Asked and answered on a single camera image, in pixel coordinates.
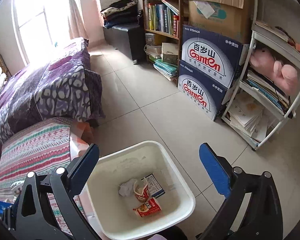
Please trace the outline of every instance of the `ganten box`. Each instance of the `ganten box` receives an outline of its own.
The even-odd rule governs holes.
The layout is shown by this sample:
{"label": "ganten box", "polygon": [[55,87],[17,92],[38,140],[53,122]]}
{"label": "ganten box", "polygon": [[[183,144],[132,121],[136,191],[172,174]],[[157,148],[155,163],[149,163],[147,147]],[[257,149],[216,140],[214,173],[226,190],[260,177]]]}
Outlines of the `ganten box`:
{"label": "ganten box", "polygon": [[227,88],[240,76],[248,48],[219,33],[183,26],[181,59]]}
{"label": "ganten box", "polygon": [[225,109],[235,86],[227,89],[183,60],[179,64],[178,89],[214,121]]}

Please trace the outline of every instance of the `metal screw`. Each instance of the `metal screw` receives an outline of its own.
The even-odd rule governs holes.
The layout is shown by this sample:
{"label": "metal screw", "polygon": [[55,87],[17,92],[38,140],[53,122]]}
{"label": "metal screw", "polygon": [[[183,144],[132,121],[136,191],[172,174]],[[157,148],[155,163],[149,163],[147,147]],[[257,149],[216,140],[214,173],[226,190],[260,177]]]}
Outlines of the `metal screw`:
{"label": "metal screw", "polygon": [[62,173],[64,173],[65,171],[66,171],[66,169],[65,169],[64,167],[59,167],[59,168],[57,168],[56,173],[57,173],[57,174],[62,174]]}
{"label": "metal screw", "polygon": [[237,174],[242,173],[242,169],[240,167],[234,167],[233,171]]}
{"label": "metal screw", "polygon": [[34,172],[33,171],[30,171],[28,174],[27,174],[27,177],[28,178],[32,178],[34,176]]}
{"label": "metal screw", "polygon": [[265,176],[266,176],[267,178],[271,178],[271,173],[270,173],[269,171],[266,171],[266,172],[265,172]]}

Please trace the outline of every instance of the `red paper cup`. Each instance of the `red paper cup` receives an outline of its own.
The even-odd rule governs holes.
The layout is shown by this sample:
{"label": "red paper cup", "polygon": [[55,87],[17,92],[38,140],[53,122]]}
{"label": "red paper cup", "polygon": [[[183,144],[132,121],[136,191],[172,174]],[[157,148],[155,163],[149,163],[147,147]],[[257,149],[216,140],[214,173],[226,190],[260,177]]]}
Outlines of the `red paper cup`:
{"label": "red paper cup", "polygon": [[136,181],[133,185],[134,195],[140,202],[145,202],[149,197],[149,187],[146,178]]}
{"label": "red paper cup", "polygon": [[150,198],[140,207],[134,208],[133,210],[136,213],[136,215],[139,215],[140,217],[145,217],[161,211],[161,207],[159,205],[159,202],[155,198]]}

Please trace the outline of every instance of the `black ottoman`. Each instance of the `black ottoman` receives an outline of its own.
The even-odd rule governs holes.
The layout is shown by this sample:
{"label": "black ottoman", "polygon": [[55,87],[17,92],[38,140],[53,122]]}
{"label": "black ottoman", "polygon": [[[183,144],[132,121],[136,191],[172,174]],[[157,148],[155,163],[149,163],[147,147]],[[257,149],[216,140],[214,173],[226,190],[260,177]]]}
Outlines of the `black ottoman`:
{"label": "black ottoman", "polygon": [[146,59],[145,31],[138,23],[119,24],[110,29],[103,27],[103,33],[106,42],[132,59],[134,64]]}

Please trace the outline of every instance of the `purple blanket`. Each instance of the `purple blanket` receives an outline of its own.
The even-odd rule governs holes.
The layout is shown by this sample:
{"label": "purple blanket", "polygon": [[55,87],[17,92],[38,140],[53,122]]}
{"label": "purple blanket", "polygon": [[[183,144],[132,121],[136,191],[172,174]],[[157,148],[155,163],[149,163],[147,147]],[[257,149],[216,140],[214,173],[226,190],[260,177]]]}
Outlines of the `purple blanket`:
{"label": "purple blanket", "polygon": [[47,64],[29,64],[0,93],[0,144],[17,132],[55,116],[77,121],[104,116],[102,84],[90,70],[83,38],[56,49]]}

